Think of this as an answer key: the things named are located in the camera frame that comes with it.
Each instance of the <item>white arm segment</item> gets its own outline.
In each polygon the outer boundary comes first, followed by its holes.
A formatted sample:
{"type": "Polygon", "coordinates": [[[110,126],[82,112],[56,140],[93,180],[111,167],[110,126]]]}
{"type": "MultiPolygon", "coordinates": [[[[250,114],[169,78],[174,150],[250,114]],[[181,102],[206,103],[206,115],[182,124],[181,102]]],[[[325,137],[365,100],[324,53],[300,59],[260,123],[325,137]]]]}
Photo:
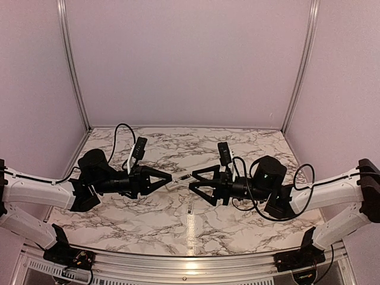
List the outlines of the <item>white arm segment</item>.
{"type": "Polygon", "coordinates": [[[56,233],[51,224],[43,223],[14,204],[4,203],[7,213],[0,216],[0,227],[49,249],[56,243],[56,233]]]}
{"type": "MultiPolygon", "coordinates": [[[[7,169],[7,171],[22,175],[21,172],[13,169],[7,169]]],[[[46,180],[46,178],[37,176],[26,176],[46,180]]],[[[70,209],[75,200],[74,187],[71,182],[53,185],[8,174],[5,174],[5,179],[8,181],[8,185],[4,187],[3,202],[28,202],[70,209]]]]}
{"type": "Polygon", "coordinates": [[[324,251],[334,242],[371,223],[360,213],[361,203],[352,203],[330,221],[318,226],[313,232],[313,246],[324,251]]]}
{"type": "MultiPolygon", "coordinates": [[[[331,181],[342,176],[350,176],[357,172],[358,170],[354,168],[341,175],[331,177],[326,180],[317,181],[315,184],[331,181]]],[[[315,186],[313,197],[311,198],[310,204],[308,205],[308,210],[341,203],[362,202],[362,189],[359,185],[357,185],[357,181],[359,179],[360,176],[357,175],[326,185],[315,186]]],[[[307,185],[299,185],[297,187],[303,188],[304,186],[307,185]]],[[[292,207],[295,214],[300,213],[305,207],[310,196],[310,191],[310,189],[302,191],[297,191],[294,188],[292,189],[292,192],[290,193],[290,197],[292,198],[290,201],[290,206],[292,207]]]]}

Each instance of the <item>metal bar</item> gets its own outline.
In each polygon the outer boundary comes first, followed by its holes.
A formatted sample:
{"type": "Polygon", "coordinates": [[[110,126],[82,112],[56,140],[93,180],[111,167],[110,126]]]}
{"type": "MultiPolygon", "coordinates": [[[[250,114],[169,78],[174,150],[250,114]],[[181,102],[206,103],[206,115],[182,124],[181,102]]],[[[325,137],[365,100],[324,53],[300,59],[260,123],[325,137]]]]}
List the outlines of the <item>metal bar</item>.
{"type": "Polygon", "coordinates": [[[295,108],[297,105],[297,101],[301,92],[303,80],[305,77],[305,72],[308,67],[308,63],[310,61],[310,56],[311,56],[312,47],[313,47],[314,38],[315,38],[318,11],[319,11],[319,0],[312,0],[311,6],[310,6],[308,29],[307,29],[306,38],[305,38],[305,45],[303,47],[303,52],[302,52],[302,58],[301,58],[296,82],[294,84],[292,97],[290,98],[289,106],[284,118],[283,126],[281,128],[281,131],[284,135],[288,131],[290,123],[292,121],[295,108]]]}
{"type": "MultiPolygon", "coordinates": [[[[66,177],[70,173],[70,171],[74,167],[74,165],[76,164],[76,162],[78,160],[78,156],[80,155],[80,153],[81,153],[83,147],[85,146],[88,138],[90,137],[91,133],[92,133],[92,131],[88,131],[82,137],[81,141],[78,144],[77,149],[74,151],[73,155],[71,156],[71,159],[70,159],[70,161],[69,161],[69,163],[68,163],[68,165],[67,165],[67,167],[65,169],[63,177],[66,177]]],[[[45,223],[48,222],[49,217],[50,217],[50,215],[52,213],[52,210],[53,210],[53,206],[48,206],[48,208],[47,208],[47,210],[45,212],[45,215],[43,217],[43,221],[45,223]]]]}
{"type": "MultiPolygon", "coordinates": [[[[190,284],[244,284],[247,280],[289,273],[277,272],[273,260],[273,254],[277,252],[185,257],[138,255],[96,249],[93,251],[96,253],[93,267],[95,274],[137,284],[184,284],[185,280],[190,284]]],[[[334,245],[334,253],[336,261],[347,258],[342,242],[334,245]]],[[[26,241],[22,254],[41,260],[43,252],[26,241]]],[[[327,260],[324,264],[329,264],[331,250],[326,250],[325,254],[327,260]]]]}
{"type": "Polygon", "coordinates": [[[91,125],[88,120],[86,108],[84,106],[82,92],[80,89],[79,80],[78,80],[77,72],[75,69],[74,57],[73,57],[72,48],[71,48],[69,27],[68,27],[67,14],[66,14],[66,1],[57,0],[57,6],[58,6],[59,25],[61,27],[62,39],[64,41],[66,61],[69,68],[72,87],[74,89],[75,99],[77,101],[77,105],[78,105],[78,109],[79,109],[79,113],[82,119],[84,129],[86,131],[89,131],[91,130],[91,125]]]}

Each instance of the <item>lavender wall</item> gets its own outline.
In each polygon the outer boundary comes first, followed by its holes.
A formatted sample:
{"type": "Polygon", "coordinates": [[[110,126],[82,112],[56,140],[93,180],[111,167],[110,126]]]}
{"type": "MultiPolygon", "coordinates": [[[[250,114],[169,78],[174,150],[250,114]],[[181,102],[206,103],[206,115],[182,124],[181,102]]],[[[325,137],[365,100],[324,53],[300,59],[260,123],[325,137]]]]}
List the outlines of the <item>lavender wall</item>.
{"type": "Polygon", "coordinates": [[[68,0],[91,123],[280,129],[310,3],[68,0]]]}
{"type": "MultiPolygon", "coordinates": [[[[322,179],[367,157],[380,167],[380,5],[321,1],[315,45],[287,134],[302,163],[322,179]]],[[[325,209],[331,218],[341,207],[325,209]]],[[[359,285],[380,280],[380,225],[345,239],[359,285]]]]}
{"type": "MultiPolygon", "coordinates": [[[[84,135],[56,1],[1,1],[0,157],[7,166],[60,178],[84,135]]],[[[29,205],[40,216],[43,207],[29,205]]],[[[0,229],[0,280],[9,284],[23,244],[0,229]]]]}

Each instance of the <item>black cable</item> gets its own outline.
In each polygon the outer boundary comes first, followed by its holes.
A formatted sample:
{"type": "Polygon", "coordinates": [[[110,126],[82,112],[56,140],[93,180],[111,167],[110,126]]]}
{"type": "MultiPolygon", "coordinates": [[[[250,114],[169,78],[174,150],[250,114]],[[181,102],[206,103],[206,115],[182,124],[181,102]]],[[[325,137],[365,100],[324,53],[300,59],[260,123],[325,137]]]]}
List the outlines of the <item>black cable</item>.
{"type": "Polygon", "coordinates": [[[93,273],[93,270],[90,269],[90,273],[91,273],[91,278],[90,278],[90,282],[87,283],[87,285],[91,285],[91,283],[93,282],[94,280],[94,273],[93,273]]]}
{"type": "MultiPolygon", "coordinates": [[[[337,182],[339,180],[343,180],[343,179],[346,179],[346,178],[349,178],[349,177],[353,177],[353,176],[357,176],[357,175],[360,175],[360,174],[363,174],[363,175],[377,175],[377,176],[380,176],[380,173],[375,173],[375,172],[357,172],[357,173],[352,173],[349,175],[344,175],[344,176],[341,176],[341,177],[338,177],[338,178],[335,178],[335,179],[331,179],[331,180],[328,180],[328,181],[324,181],[324,182],[320,182],[320,183],[316,183],[314,185],[314,187],[317,187],[317,186],[322,186],[322,185],[326,185],[326,184],[330,184],[330,183],[333,183],[333,182],[337,182]]],[[[301,190],[306,190],[308,189],[309,187],[306,186],[306,187],[303,187],[303,188],[299,188],[299,189],[296,189],[298,191],[301,191],[301,190]]]]}
{"type": "Polygon", "coordinates": [[[126,123],[120,123],[119,125],[117,125],[116,128],[115,128],[115,133],[113,134],[113,147],[112,147],[111,155],[110,155],[110,157],[109,157],[109,159],[108,159],[108,161],[107,161],[108,163],[111,161],[111,159],[112,159],[112,157],[113,157],[113,154],[115,153],[115,148],[116,148],[116,136],[117,136],[117,134],[118,134],[118,128],[119,128],[120,126],[126,126],[126,127],[131,131],[132,136],[133,136],[133,144],[136,143],[135,132],[133,131],[133,129],[132,129],[129,125],[127,125],[126,123]]]}
{"type": "Polygon", "coordinates": [[[329,272],[329,270],[333,266],[333,263],[334,263],[334,247],[333,247],[333,245],[331,245],[331,262],[330,262],[330,265],[328,266],[325,273],[323,273],[323,275],[316,282],[314,282],[314,285],[316,285],[316,283],[320,282],[327,275],[327,273],[329,272]]]}
{"type": "Polygon", "coordinates": [[[74,166],[74,167],[71,169],[70,173],[69,173],[65,178],[63,178],[63,179],[61,179],[61,180],[57,180],[55,183],[56,183],[56,184],[59,184],[59,183],[62,183],[62,182],[65,182],[66,180],[68,180],[68,179],[70,178],[70,176],[72,175],[72,173],[74,172],[74,169],[79,169],[79,170],[80,170],[79,167],[74,166]]]}
{"type": "Polygon", "coordinates": [[[24,179],[28,179],[28,180],[32,180],[32,181],[36,181],[36,182],[42,182],[42,183],[48,183],[48,184],[52,184],[52,183],[55,183],[55,184],[59,184],[59,183],[62,183],[62,182],[65,182],[67,179],[70,178],[70,176],[72,175],[74,169],[79,169],[79,167],[77,166],[74,166],[69,175],[66,176],[65,178],[61,179],[61,180],[57,180],[57,181],[54,181],[54,180],[44,180],[44,179],[39,179],[39,178],[34,178],[34,177],[31,177],[31,176],[25,176],[25,175],[22,175],[22,174],[16,174],[16,173],[11,173],[9,171],[6,171],[4,170],[4,173],[8,174],[8,175],[12,175],[12,176],[15,176],[15,177],[18,177],[18,178],[24,178],[24,179]]]}
{"type": "Polygon", "coordinates": [[[53,183],[52,181],[49,181],[49,180],[43,180],[43,179],[29,177],[29,176],[25,176],[25,175],[21,175],[21,174],[15,174],[15,173],[12,173],[12,172],[9,172],[6,170],[3,170],[3,171],[5,174],[12,175],[12,176],[19,177],[19,178],[24,178],[24,179],[33,180],[33,181],[42,182],[42,183],[49,183],[49,184],[53,183]]]}
{"type": "Polygon", "coordinates": [[[310,191],[309,199],[308,199],[308,201],[306,202],[305,207],[302,209],[301,212],[299,212],[298,214],[296,214],[295,216],[293,216],[293,217],[291,217],[291,218],[281,218],[281,219],[277,219],[277,218],[267,217],[267,216],[264,215],[262,212],[260,212],[259,208],[257,207],[257,203],[256,203],[256,201],[255,201],[255,199],[254,199],[254,196],[252,195],[251,187],[249,187],[248,177],[247,177],[247,168],[246,168],[245,161],[244,161],[244,159],[242,159],[241,157],[238,157],[238,156],[234,157],[233,160],[234,160],[234,159],[238,159],[238,160],[240,160],[240,161],[243,163],[244,176],[245,176],[245,183],[246,183],[246,186],[247,186],[247,189],[248,189],[249,197],[251,198],[252,203],[254,204],[255,210],[257,211],[257,213],[258,213],[262,218],[264,218],[264,219],[266,219],[266,220],[269,220],[269,221],[290,221],[290,220],[293,220],[293,219],[295,219],[295,218],[301,216],[301,215],[306,211],[306,209],[308,208],[308,206],[309,206],[309,204],[310,204],[311,198],[312,198],[312,196],[313,196],[314,182],[315,182],[315,171],[314,171],[314,167],[313,167],[311,164],[307,163],[307,164],[303,164],[303,165],[301,165],[301,166],[297,169],[297,171],[296,171],[296,173],[295,173],[295,175],[294,175],[294,177],[293,177],[293,184],[295,185],[295,183],[296,183],[296,178],[297,178],[297,174],[298,174],[298,173],[299,173],[304,167],[308,166],[308,167],[310,167],[310,169],[311,169],[311,171],[312,171],[312,174],[313,174],[313,177],[312,177],[312,186],[311,186],[311,188],[310,188],[311,191],[310,191]]]}
{"type": "MultiPolygon", "coordinates": [[[[127,168],[124,168],[126,163],[128,162],[128,159],[123,162],[123,165],[121,166],[121,169],[124,171],[128,171],[127,168]]],[[[134,168],[137,165],[138,160],[135,160],[134,164],[132,165],[131,169],[134,168]]]]}
{"type": "Polygon", "coordinates": [[[238,178],[240,178],[240,173],[238,171],[238,167],[236,166],[236,162],[234,160],[232,160],[232,164],[233,164],[233,168],[235,168],[236,176],[238,178]]]}
{"type": "Polygon", "coordinates": [[[235,205],[234,200],[237,200],[237,199],[236,198],[232,198],[232,206],[234,206],[235,208],[237,208],[239,211],[248,212],[248,211],[252,211],[255,208],[255,207],[252,207],[252,208],[249,208],[249,209],[241,209],[237,205],[235,205]]]}
{"type": "Polygon", "coordinates": [[[376,172],[357,172],[357,173],[353,173],[350,175],[351,176],[357,176],[357,175],[375,175],[375,176],[380,176],[380,173],[376,173],[376,172]]]}
{"type": "Polygon", "coordinates": [[[252,169],[254,168],[256,164],[260,162],[260,160],[261,160],[261,157],[259,159],[256,159],[254,162],[252,162],[251,166],[249,167],[249,175],[251,178],[252,178],[252,169]]]}

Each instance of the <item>marble surface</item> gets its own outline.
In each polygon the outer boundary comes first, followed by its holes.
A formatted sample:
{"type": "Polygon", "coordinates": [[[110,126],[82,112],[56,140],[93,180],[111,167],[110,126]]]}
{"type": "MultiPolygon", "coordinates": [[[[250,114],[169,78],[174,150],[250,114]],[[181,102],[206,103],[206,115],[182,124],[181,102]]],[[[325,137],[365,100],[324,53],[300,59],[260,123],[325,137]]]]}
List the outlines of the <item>marble surface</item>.
{"type": "MultiPolygon", "coordinates": [[[[113,132],[113,128],[95,129],[80,157],[92,148],[101,148],[108,157],[113,132]]],[[[148,139],[140,164],[172,173],[174,178],[219,164],[217,143],[220,141],[227,141],[248,167],[267,154],[278,158],[288,167],[285,183],[292,180],[297,169],[296,160],[279,131],[140,128],[135,133],[148,139]]],[[[110,165],[120,169],[131,145],[130,132],[120,128],[110,165]]],[[[54,208],[49,222],[62,226],[69,241],[76,245],[136,254],[187,256],[245,254],[299,246],[306,229],[323,223],[318,209],[292,221],[274,223],[262,219],[255,211],[238,211],[231,204],[213,207],[185,185],[172,190],[162,187],[137,200],[118,194],[100,199],[102,203],[86,213],[54,208]]],[[[241,207],[250,207],[250,202],[241,207]]]]}

